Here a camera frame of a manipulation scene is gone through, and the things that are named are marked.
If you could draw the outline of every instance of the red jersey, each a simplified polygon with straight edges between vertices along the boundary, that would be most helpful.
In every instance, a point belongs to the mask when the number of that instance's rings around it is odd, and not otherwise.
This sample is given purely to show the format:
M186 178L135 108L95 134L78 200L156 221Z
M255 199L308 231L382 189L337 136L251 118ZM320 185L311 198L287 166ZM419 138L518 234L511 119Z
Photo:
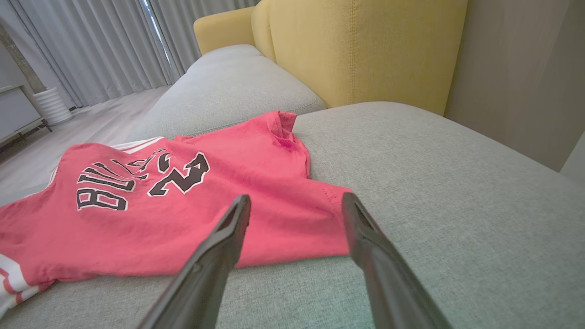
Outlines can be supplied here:
M176 274L240 194L252 212L238 267L347 255L349 190L309 179L295 118L70 147L46 189L0 207L0 314L55 280Z

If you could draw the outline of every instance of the yellow cushion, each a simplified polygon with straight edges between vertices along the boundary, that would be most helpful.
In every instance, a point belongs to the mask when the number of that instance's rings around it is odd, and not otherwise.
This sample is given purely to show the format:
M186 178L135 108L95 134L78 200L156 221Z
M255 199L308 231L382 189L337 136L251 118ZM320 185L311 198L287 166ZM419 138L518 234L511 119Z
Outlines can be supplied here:
M254 45L253 11L254 7L248 7L197 19L193 31L201 54L234 44Z
M466 0L271 0L276 63L328 107L393 101L443 114Z
M262 0L256 5L256 9L252 13L252 32L256 48L270 60L276 61L272 34L270 33L269 3L270 0Z

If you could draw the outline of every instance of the floor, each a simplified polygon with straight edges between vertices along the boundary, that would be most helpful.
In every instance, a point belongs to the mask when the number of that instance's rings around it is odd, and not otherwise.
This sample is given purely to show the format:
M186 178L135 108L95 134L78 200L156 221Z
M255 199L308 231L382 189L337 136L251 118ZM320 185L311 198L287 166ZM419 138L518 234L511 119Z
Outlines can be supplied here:
M81 143L124 143L139 119L170 88L109 100L73 111L74 118L46 128L0 153L0 196L47 183L51 172L70 146Z

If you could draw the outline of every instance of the sofa armrest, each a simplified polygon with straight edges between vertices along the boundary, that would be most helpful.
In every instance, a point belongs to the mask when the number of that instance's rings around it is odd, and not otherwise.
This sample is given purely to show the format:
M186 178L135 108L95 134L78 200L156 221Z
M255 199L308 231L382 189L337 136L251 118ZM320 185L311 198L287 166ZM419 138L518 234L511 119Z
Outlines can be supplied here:
M248 7L197 19L193 31L201 54L234 44L253 46L252 11L254 7Z

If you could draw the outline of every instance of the white ribbed pot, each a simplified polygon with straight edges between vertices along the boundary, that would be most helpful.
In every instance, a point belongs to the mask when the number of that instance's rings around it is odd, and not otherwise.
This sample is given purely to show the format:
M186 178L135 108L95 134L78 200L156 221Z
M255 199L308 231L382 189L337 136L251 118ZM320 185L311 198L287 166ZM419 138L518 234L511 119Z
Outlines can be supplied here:
M35 98L43 108L44 118L47 119L49 125L54 126L73 119L73 114L63 103L57 88L35 94Z

